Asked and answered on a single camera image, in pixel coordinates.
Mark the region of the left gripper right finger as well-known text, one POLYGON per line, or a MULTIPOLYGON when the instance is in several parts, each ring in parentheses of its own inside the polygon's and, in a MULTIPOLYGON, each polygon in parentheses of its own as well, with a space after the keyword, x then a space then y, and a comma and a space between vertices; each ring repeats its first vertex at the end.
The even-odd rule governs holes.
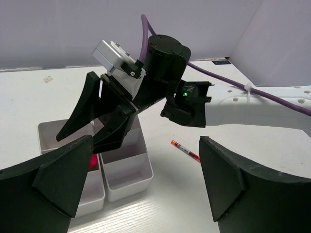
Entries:
POLYGON ((199 141, 213 221, 222 233, 308 233, 311 181, 263 166, 207 136, 199 141))

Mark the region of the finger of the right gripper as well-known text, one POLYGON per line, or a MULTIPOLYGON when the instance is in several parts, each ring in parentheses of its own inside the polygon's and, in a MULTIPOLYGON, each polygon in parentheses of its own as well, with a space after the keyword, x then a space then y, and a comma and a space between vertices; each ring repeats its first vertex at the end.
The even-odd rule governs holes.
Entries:
POLYGON ((56 136, 57 141, 67 138, 99 116, 99 88, 99 76, 93 71, 89 72, 71 116, 56 136))
POLYGON ((127 106, 117 106, 115 111, 99 117, 103 127, 93 136, 93 153, 103 153, 121 147, 130 131, 136 112, 127 106))

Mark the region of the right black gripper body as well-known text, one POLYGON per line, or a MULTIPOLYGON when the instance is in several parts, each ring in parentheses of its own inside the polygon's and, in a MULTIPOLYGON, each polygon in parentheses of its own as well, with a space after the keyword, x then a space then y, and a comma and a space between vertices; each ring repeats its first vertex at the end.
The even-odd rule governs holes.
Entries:
POLYGON ((100 100, 104 112, 99 117, 103 124, 100 136, 127 135, 139 113, 165 98, 165 82, 154 74, 143 78, 135 97, 111 75, 103 74, 101 81, 100 100))

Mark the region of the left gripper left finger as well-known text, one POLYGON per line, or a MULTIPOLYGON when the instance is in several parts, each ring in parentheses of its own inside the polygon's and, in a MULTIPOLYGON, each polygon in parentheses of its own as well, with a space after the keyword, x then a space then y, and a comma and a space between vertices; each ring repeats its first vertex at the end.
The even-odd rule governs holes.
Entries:
POLYGON ((82 136, 56 150, 0 171, 2 233, 66 233, 76 216, 93 138, 82 136))

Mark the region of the pink black highlighter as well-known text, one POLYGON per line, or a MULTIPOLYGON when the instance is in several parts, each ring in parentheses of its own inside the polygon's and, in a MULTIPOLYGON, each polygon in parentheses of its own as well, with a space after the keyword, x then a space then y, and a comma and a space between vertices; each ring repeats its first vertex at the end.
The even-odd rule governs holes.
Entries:
POLYGON ((99 169, 98 155, 93 154, 90 160, 89 171, 95 171, 99 169))

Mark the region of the red pen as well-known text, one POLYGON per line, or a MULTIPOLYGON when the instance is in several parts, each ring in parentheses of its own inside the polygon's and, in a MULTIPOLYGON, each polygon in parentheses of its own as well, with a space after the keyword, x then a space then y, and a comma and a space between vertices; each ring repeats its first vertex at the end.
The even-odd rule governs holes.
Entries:
POLYGON ((196 155, 195 153, 193 153, 192 151, 190 151, 189 149, 185 148, 184 146, 182 146, 181 144, 177 143, 174 140, 171 141, 171 144, 175 146, 176 148, 178 148, 179 150, 183 151, 185 154, 187 154, 189 157, 191 157, 195 161, 201 163, 200 157, 196 155))

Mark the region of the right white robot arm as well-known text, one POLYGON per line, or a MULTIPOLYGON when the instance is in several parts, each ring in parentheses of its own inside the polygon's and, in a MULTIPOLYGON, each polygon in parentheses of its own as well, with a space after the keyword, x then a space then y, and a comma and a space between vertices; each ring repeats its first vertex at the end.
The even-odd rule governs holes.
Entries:
POLYGON ((223 84, 182 79, 191 51, 167 35, 144 34, 141 56, 134 60, 119 44, 101 41, 93 52, 106 68, 86 75, 80 98, 56 136, 61 141, 98 119, 94 153, 118 149, 135 117, 161 100, 160 115, 178 125, 204 128, 257 125, 299 130, 311 127, 311 88, 253 88, 226 79, 223 84))

